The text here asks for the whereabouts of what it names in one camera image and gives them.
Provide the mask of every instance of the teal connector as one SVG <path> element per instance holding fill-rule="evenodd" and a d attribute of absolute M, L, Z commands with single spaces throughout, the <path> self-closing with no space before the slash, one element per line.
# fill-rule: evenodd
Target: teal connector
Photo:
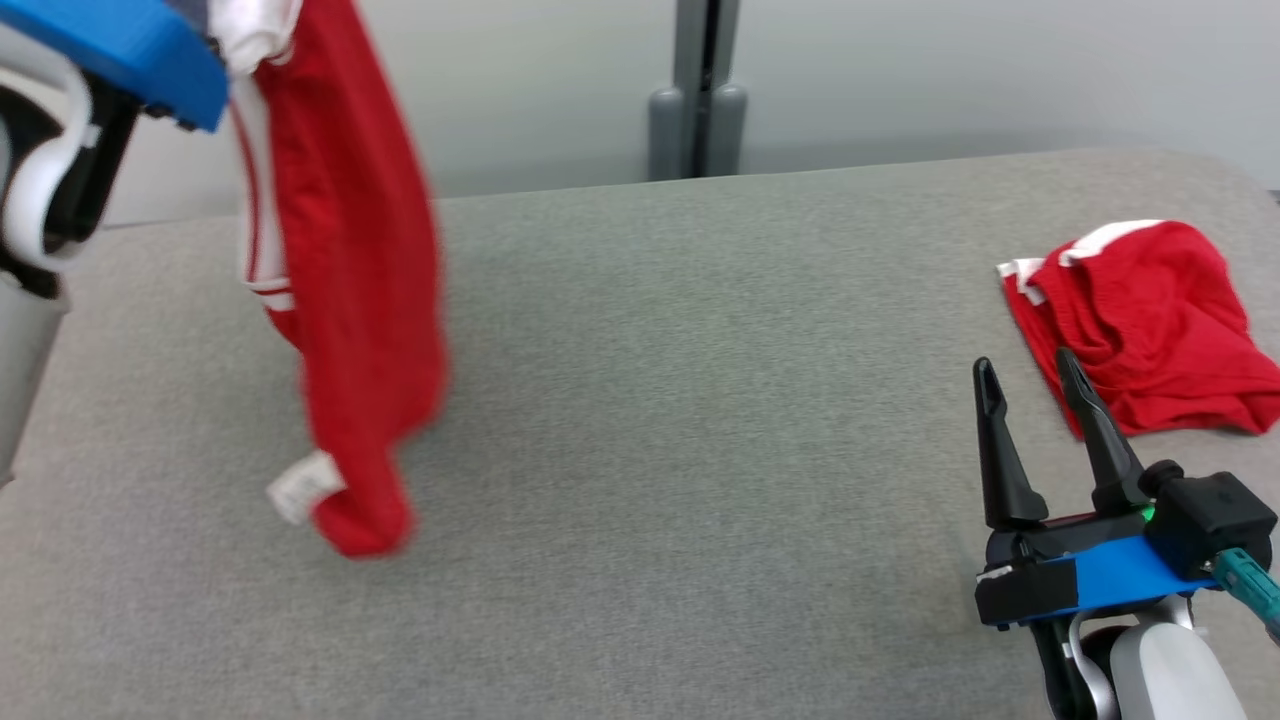
<path fill-rule="evenodd" d="M 1240 548 L 1217 553 L 1210 566 L 1222 589 L 1252 610 L 1280 644 L 1280 584 Z"/>

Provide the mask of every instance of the white care label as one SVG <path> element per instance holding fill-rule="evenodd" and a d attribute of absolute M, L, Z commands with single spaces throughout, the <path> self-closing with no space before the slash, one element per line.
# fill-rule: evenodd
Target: white care label
<path fill-rule="evenodd" d="M 317 450 L 285 470 L 266 488 L 266 495 L 282 518 L 301 525 L 321 500 L 346 487 L 333 456 Z"/>

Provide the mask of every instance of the gray table surface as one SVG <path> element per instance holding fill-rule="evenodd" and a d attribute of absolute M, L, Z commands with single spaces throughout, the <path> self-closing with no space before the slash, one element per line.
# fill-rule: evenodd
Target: gray table surface
<path fill-rule="evenodd" d="M 1217 161 L 1080 151 L 440 202 L 457 374 L 402 452 L 412 548 L 353 564 L 264 487 L 308 451 L 234 219 L 109 233 L 0 493 L 0 715 L 1046 717 L 978 624 L 969 369 L 1051 509 L 1076 445 L 993 265 L 1176 218 L 1280 355 L 1280 210 Z M 1280 438 L 1138 438 L 1280 506 Z M 1198 603 L 1252 717 L 1280 651 Z"/>

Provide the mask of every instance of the robotic arm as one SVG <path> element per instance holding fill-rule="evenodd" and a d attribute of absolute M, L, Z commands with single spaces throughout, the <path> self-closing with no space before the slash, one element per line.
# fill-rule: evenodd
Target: robotic arm
<path fill-rule="evenodd" d="M 0 87 L 0 486 L 68 310 L 59 275 L 97 229 L 138 114 L 218 128 L 227 70 L 198 24 L 159 0 L 0 0 L 0 69 L 67 97 L 60 123 Z"/>
<path fill-rule="evenodd" d="M 1280 592 L 1266 574 L 1276 515 L 1230 473 L 1185 478 L 1143 468 L 1079 361 L 1057 354 L 1068 405 L 1084 432 L 1094 512 L 1050 519 L 1005 423 L 986 357 L 974 364 L 987 568 L 983 624 L 1030 629 L 1060 720 L 1243 720 L 1226 674 L 1196 633 L 1192 596 L 1225 589 L 1276 638 Z M 1089 634 L 1082 623 L 1126 618 Z"/>

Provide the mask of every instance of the red cloth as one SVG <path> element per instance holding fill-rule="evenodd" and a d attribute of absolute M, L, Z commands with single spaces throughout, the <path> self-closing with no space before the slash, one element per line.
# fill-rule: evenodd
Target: red cloth
<path fill-rule="evenodd" d="M 343 555 L 401 547 L 392 452 L 440 409 L 445 351 L 428 188 L 352 0 L 308 0 L 293 45 L 237 81 L 243 270 L 302 355 L 312 434 L 346 489 L 312 512 Z"/>
<path fill-rule="evenodd" d="M 1226 261 L 1178 222 L 1112 223 L 1044 259 L 1002 265 L 1005 295 L 1066 414 L 1053 354 L 1070 347 L 1129 436 L 1280 418 L 1280 368 L 1254 347 Z"/>

